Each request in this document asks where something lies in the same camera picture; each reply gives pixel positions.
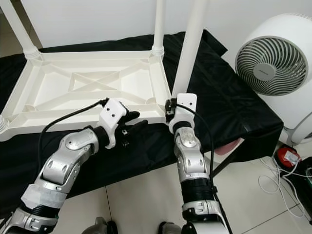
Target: white fan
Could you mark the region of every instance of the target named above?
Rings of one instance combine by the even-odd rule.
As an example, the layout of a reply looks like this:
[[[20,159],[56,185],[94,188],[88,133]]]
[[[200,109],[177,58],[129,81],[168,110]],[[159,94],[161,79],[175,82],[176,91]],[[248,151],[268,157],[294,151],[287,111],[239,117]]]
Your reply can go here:
[[[247,38],[236,71],[284,121],[280,141],[312,140],[312,18],[287,13],[262,23]]]

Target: black tablecloth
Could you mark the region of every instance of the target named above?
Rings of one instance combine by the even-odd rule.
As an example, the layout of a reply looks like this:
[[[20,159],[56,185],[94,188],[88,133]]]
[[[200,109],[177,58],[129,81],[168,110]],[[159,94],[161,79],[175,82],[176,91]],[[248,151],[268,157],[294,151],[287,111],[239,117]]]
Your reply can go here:
[[[172,90],[184,33],[164,37],[163,60]],[[149,50],[153,35],[118,41],[41,49],[42,52]],[[240,79],[221,56],[226,48],[204,31],[197,54],[189,93],[198,96],[197,112],[208,122],[216,147],[239,137],[244,143],[233,153],[234,161],[248,161],[271,155],[283,123],[275,113]],[[0,58],[0,111],[2,111],[26,60],[23,54]],[[210,139],[202,123],[195,119],[195,133],[204,151]],[[46,159],[67,132],[47,133],[43,144]],[[0,216],[17,205],[34,178],[39,134],[18,135],[0,142]],[[151,124],[140,132],[130,148],[101,149],[82,167],[70,192],[78,195],[176,162],[173,136],[164,124]]]

